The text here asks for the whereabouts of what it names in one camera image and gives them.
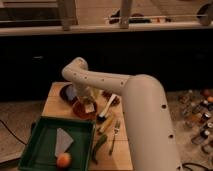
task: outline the glass bottle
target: glass bottle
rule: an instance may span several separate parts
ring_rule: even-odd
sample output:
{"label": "glass bottle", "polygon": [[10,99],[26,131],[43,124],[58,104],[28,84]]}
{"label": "glass bottle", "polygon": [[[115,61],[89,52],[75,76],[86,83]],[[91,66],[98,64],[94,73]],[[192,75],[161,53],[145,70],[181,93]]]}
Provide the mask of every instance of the glass bottle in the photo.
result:
{"label": "glass bottle", "polygon": [[212,123],[212,122],[206,123],[206,124],[200,129],[200,131],[203,131],[203,130],[208,130],[209,132],[212,132],[212,131],[213,131],[213,123]]}
{"label": "glass bottle", "polygon": [[202,117],[202,114],[201,113],[197,113],[196,115],[194,114],[190,114],[189,116],[187,116],[185,118],[185,124],[192,128],[194,125],[200,123],[200,119]]}
{"label": "glass bottle", "polygon": [[183,116],[183,117],[187,116],[189,114],[189,112],[191,111],[191,109],[195,106],[196,106],[196,104],[194,102],[191,102],[190,104],[188,104],[186,107],[184,107],[181,110],[181,116]]}
{"label": "glass bottle", "polygon": [[179,102],[185,104],[191,100],[192,96],[193,96],[193,91],[188,90],[187,93],[185,93],[179,97]]}
{"label": "glass bottle", "polygon": [[211,154],[213,152],[213,140],[211,140],[208,144],[201,147],[202,151],[206,154]]}
{"label": "glass bottle", "polygon": [[192,109],[192,113],[196,114],[199,112],[202,112],[202,110],[204,110],[204,108],[207,108],[209,102],[207,100],[203,100],[201,101],[199,104],[197,104],[193,109]]}
{"label": "glass bottle", "polygon": [[202,114],[202,117],[200,119],[200,123],[204,124],[206,121],[208,121],[211,118],[211,113],[205,112]]}
{"label": "glass bottle", "polygon": [[208,136],[210,135],[210,132],[208,130],[201,131],[197,136],[191,139],[193,144],[199,145],[203,141],[205,141]]}

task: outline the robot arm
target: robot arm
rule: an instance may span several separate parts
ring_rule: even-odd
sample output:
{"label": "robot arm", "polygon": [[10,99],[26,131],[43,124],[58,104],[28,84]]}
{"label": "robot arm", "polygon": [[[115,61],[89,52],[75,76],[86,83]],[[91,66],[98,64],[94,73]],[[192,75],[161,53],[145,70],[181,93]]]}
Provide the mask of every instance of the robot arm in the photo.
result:
{"label": "robot arm", "polygon": [[62,71],[77,95],[87,86],[122,96],[122,107],[135,171],[182,171],[170,113],[160,82],[148,75],[119,75],[88,71],[76,58]]}

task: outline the wooden table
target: wooden table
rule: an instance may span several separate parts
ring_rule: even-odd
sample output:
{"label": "wooden table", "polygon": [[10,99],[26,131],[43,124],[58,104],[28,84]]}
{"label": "wooden table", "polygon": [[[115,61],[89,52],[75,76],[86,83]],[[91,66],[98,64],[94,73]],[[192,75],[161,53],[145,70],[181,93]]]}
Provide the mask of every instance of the wooden table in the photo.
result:
{"label": "wooden table", "polygon": [[[72,119],[80,119],[78,118],[72,111],[71,105],[64,102],[60,96],[60,90],[66,84],[70,84],[69,82],[54,82],[51,86],[48,98],[46,100],[46,104],[44,106],[44,110],[42,112],[42,116],[49,117],[60,117],[60,118],[72,118]],[[102,97],[101,90],[99,91],[99,95],[97,96],[96,102],[98,104],[98,112],[100,113],[105,107],[107,101]],[[117,119],[121,121],[120,131],[116,137],[115,147],[112,156],[109,156],[109,149],[112,144],[113,134],[114,134],[114,124],[116,119],[114,119],[114,123],[110,125],[110,127],[106,130],[106,134],[108,136],[107,142],[99,149],[97,152],[98,165],[94,164],[92,161],[90,162],[89,170],[93,171],[132,171],[132,161],[129,151],[129,144],[126,135],[126,128],[122,113],[121,104],[116,107],[110,107],[109,112],[114,114]],[[97,142],[100,136],[95,133],[93,145]]]}

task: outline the cucumber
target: cucumber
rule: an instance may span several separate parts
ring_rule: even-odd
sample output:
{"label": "cucumber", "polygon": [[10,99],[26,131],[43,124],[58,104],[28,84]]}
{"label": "cucumber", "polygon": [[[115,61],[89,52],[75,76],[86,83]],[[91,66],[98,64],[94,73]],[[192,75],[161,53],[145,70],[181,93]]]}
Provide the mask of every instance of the cucumber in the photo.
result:
{"label": "cucumber", "polygon": [[92,150],[92,161],[95,164],[98,164],[98,160],[96,159],[96,153],[106,141],[107,141],[107,135],[102,134],[101,137],[98,139],[97,143],[95,144],[93,150]]}

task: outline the green tray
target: green tray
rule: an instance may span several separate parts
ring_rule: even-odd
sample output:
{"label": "green tray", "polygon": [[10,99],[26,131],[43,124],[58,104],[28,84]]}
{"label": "green tray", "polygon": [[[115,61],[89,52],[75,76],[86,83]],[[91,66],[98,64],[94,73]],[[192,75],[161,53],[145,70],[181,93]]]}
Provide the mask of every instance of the green tray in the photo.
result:
{"label": "green tray", "polygon": [[72,164],[66,171],[87,171],[95,124],[92,121],[40,117],[19,161],[21,171],[58,171],[55,145],[57,128],[64,129],[74,139],[67,150]]}

